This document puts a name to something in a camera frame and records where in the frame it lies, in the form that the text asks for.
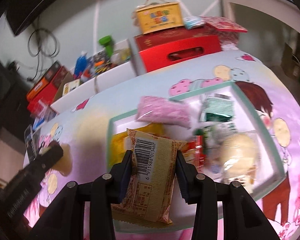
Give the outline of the clear bread bun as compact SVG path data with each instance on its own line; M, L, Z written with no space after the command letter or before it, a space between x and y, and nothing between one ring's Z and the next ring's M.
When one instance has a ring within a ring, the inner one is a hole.
M256 132L238 132L227 136L219 148L222 181L239 181L252 187L257 177L260 148Z

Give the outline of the red snack packet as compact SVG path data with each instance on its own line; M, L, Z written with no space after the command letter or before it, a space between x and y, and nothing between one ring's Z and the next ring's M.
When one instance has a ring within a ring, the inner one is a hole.
M185 161L196 168L204 166L206 154L204 153L203 135L194 135L181 150Z

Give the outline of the beige barcode snack packet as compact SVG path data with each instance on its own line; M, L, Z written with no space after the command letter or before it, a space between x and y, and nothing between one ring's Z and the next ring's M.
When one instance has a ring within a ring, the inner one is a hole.
M125 198L113 204L115 220L150 228L172 224L169 212L177 152L186 142L127 129L132 141L132 175Z

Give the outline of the yellow jelly cup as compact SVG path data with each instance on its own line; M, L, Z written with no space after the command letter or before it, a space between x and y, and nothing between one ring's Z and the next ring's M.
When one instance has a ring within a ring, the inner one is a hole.
M67 177L72 171L72 156L70 152L69 144L61 144L63 150L63 156L52 169L58 171L62 176Z

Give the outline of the white teal-rimmed tray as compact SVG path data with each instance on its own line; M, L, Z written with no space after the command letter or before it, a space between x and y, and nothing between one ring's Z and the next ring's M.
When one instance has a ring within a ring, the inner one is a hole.
M166 135L176 140L190 139L195 129L206 125L199 120L203 108L202 104L207 96L214 94L231 97L234 102L233 122L236 128L240 132L247 132L256 136L259 146L259 156L257 158L256 180L252 185L251 197L254 201L258 201L273 191L279 183L285 179L286 175L279 152L269 132L254 110L249 99L235 83L227 81L171 97L172 101L183 101L189 105L191 128L187 129L181 126L167 125L165 126ZM193 227L195 213L196 206L194 204L188 205L185 203L185 200L183 200L181 196L179 185L175 183L170 208L172 223L169 226L164 228L150 228L115 220L114 228L120 233L145 234L173 232Z

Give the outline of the cartoon printed table cloth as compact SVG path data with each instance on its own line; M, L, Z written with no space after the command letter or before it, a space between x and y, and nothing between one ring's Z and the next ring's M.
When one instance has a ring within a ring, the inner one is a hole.
M144 95L169 98L196 92L213 84L227 84L243 74L243 81L263 89L260 115L285 121L290 132L288 146L279 146L288 158L285 169L289 185L287 211L276 208L271 224L282 239L300 239L300 103L274 72L262 61L240 50L201 56L140 75L93 96L69 103L66 110L44 124L38 131L39 142L53 139L68 144L72 171L68 176L56 173L59 192L71 181L86 183L106 170L106 133L112 117L134 110Z

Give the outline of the clear plastic container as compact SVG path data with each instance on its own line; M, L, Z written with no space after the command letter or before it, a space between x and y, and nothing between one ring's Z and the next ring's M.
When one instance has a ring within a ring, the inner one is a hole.
M34 104L32 115L35 118L50 121L57 115L57 113L50 107L49 104L43 102L42 100L38 100Z

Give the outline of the dark green snack packet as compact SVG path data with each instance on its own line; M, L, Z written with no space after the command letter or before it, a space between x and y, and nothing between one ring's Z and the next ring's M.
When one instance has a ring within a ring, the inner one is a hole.
M235 116L234 101L230 96L210 94L200 98L200 122L228 122Z

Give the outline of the white card box in bin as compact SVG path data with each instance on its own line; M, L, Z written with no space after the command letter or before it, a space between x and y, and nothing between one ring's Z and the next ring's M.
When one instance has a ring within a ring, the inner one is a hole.
M76 79L76 80L73 80L73 81L70 81L70 82L66 83L63 86L62 96L65 96L66 94L70 93L72 90L76 89L80 85L81 85L81 80L80 79Z

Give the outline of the orange flat box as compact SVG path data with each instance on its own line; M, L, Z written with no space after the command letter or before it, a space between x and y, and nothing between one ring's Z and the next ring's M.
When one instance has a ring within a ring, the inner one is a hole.
M61 68L61 64L55 61L51 67L44 73L44 75L34 84L34 86L27 93L27 101L30 102L43 88L45 88L55 77Z

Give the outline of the pink snack packet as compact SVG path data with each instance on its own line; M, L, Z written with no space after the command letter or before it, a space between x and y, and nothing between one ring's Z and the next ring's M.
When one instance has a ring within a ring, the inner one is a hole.
M190 107L181 101L143 96L138 104L136 120L190 128Z

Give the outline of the clear round bottle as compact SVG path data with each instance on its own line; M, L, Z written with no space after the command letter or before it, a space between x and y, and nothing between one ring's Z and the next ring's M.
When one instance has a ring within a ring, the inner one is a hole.
M113 51L110 60L113 64L120 65L129 61L130 58L131 58L130 48L123 48L123 49L118 49Z

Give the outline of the green dumbbell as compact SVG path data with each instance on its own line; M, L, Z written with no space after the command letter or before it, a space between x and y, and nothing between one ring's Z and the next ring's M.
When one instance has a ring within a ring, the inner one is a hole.
M99 39L99 44L104 47L108 57L111 57L114 51L113 39L110 35L104 36Z

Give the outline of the light blue tissue pack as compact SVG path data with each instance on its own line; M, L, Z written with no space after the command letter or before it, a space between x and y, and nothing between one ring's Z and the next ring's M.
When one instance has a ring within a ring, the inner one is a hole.
M202 27L205 25L205 21L199 16L188 16L183 18L183 23L187 30Z

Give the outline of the yellow handled gift box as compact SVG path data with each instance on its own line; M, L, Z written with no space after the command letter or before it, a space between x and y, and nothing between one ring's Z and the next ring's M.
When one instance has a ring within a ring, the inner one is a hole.
M146 0L136 7L132 17L142 34L184 26L178 2Z

